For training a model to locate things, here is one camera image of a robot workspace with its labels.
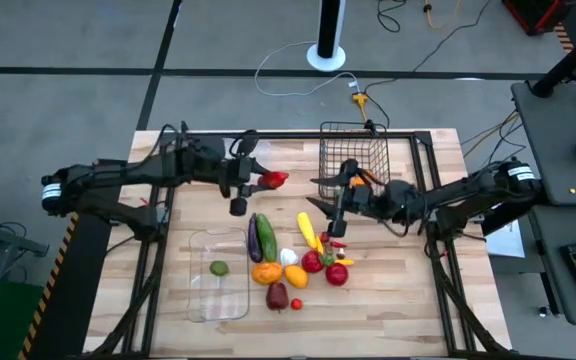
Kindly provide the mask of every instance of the plastic tray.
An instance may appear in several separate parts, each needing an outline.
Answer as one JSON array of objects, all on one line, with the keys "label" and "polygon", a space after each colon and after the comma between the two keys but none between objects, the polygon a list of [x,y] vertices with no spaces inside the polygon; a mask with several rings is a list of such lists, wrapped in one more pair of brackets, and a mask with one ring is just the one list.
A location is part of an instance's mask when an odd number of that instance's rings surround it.
[{"label": "plastic tray", "polygon": [[[215,276],[213,261],[224,261],[230,272]],[[215,229],[197,232],[190,238],[190,301],[188,319],[192,322],[240,319],[248,313],[246,234],[241,229]]]}]

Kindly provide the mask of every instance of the wooden tabletop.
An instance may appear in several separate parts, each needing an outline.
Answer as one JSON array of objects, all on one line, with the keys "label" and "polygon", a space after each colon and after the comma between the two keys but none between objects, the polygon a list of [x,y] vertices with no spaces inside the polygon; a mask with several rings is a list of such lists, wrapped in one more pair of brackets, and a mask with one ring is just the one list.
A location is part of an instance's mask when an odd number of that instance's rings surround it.
[{"label": "wooden tabletop", "polygon": [[[442,183],[466,174],[454,129],[430,130]],[[130,161],[141,160],[152,147],[157,132],[135,133]],[[415,183],[409,144],[388,140],[391,179]],[[276,191],[255,194],[248,213],[261,212],[273,225],[279,248],[298,254],[308,250],[297,227],[297,213],[310,215],[315,231],[327,221],[306,196],[317,196],[310,178],[318,174],[317,140],[260,140],[254,154],[265,167],[290,173]],[[421,152],[427,169],[425,153]],[[426,179],[430,179],[426,170]],[[127,186],[120,201],[141,205],[149,186]],[[164,263],[151,356],[157,357],[351,357],[445,355],[437,295],[430,261],[423,253],[425,235],[416,231],[395,238],[375,221],[347,216],[344,242],[356,264],[350,279],[333,288],[323,273],[310,276],[306,289],[287,285],[289,297],[304,302],[301,311],[270,311],[265,305],[266,287],[251,281],[248,314],[233,321],[194,323],[188,320],[190,290],[189,238],[198,231],[216,228],[246,229],[248,217],[228,214],[228,200],[216,186],[193,183],[178,187],[171,212],[171,228]],[[481,236],[478,226],[467,233]],[[130,236],[126,227],[113,230],[110,244]],[[510,347],[495,280],[485,243],[468,238],[455,241],[469,305],[497,341]],[[139,253],[137,241],[113,250],[105,260],[93,309],[85,351],[101,344],[128,308]],[[150,264],[154,251],[150,251]],[[463,348],[461,328],[454,307],[451,316],[457,343]],[[141,320],[145,317],[142,311]],[[143,321],[138,323],[141,338]]]}]

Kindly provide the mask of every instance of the concrete floor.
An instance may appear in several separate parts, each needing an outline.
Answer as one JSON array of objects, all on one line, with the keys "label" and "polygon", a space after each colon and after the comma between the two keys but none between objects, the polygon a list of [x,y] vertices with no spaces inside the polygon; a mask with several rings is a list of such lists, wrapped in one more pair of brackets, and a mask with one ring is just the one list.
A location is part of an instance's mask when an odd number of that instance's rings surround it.
[{"label": "concrete floor", "polygon": [[[452,2],[435,1],[435,21],[451,21]],[[393,13],[391,34],[376,20],[376,1],[349,0],[342,45],[347,69],[409,71],[457,24],[471,23],[484,4],[464,0],[446,29],[432,31],[422,1]],[[144,67],[154,65],[172,0],[0,0],[0,66]],[[185,0],[167,68],[254,69],[270,51],[315,37],[316,1]],[[291,48],[269,68],[307,69],[306,48]],[[538,56],[526,56],[526,53]],[[544,72],[564,52],[553,34],[526,37],[499,1],[480,25],[453,36],[420,71]],[[41,259],[24,257],[28,282],[43,285],[65,220],[40,206],[42,175],[98,157],[125,158],[149,76],[0,75],[0,222],[19,221],[28,237],[52,245]],[[307,91],[322,79],[264,78],[267,91]],[[375,79],[359,79],[363,86]],[[392,128],[457,128],[462,139],[502,121],[512,110],[509,81],[399,80],[373,87]],[[259,94],[251,78],[163,77],[148,129],[181,120],[193,129],[317,128],[322,121],[357,121],[347,81],[307,97]],[[383,117],[370,107],[369,116]],[[510,139],[527,145],[523,130]],[[466,159],[480,168],[496,140]],[[502,159],[514,149],[504,145]],[[520,154],[534,165],[530,151]],[[23,274],[13,272],[13,281]],[[576,358],[576,327],[540,319],[539,278],[497,275],[514,347],[522,353]]]}]

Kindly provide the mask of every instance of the wire basket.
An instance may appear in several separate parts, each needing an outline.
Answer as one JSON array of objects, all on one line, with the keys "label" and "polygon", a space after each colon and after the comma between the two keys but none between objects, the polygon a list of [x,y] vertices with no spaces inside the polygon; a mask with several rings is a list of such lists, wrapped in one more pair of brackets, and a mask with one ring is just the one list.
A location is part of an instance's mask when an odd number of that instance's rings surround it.
[{"label": "wire basket", "polygon": [[[382,183],[390,181],[388,140],[380,133],[383,125],[374,123],[323,122],[319,128],[319,178],[331,178],[339,174],[341,163],[355,159],[359,167],[370,171]],[[373,184],[379,195],[383,186]],[[334,187],[319,185],[319,196],[326,201],[335,198]]]}]

